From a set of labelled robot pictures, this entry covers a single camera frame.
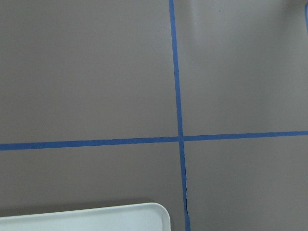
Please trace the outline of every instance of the gray surface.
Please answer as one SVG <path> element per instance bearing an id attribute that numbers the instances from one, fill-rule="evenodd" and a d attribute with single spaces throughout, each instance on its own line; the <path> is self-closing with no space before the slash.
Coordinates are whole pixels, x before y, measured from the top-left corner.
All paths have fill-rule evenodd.
<path id="1" fill-rule="evenodd" d="M 177 143 L 0 152 L 0 217 L 144 202 L 184 231 Z"/>
<path id="2" fill-rule="evenodd" d="M 0 2 L 0 143 L 177 135 L 167 0 Z"/>
<path id="3" fill-rule="evenodd" d="M 306 0 L 177 0 L 185 135 L 308 129 Z"/>
<path id="4" fill-rule="evenodd" d="M 186 142 L 192 231 L 302 231 L 308 137 Z"/>

